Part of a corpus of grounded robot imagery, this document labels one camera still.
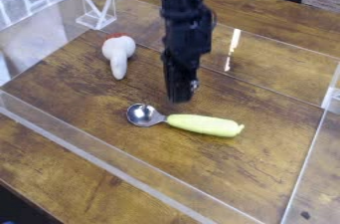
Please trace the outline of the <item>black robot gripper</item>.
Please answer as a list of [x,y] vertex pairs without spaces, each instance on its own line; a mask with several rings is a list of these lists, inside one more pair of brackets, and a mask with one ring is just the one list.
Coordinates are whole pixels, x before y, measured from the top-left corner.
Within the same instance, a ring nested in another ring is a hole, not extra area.
[[169,51],[162,52],[168,98],[172,103],[185,103],[198,86],[198,57],[210,51],[214,14],[202,0],[161,0],[161,4],[164,43]]

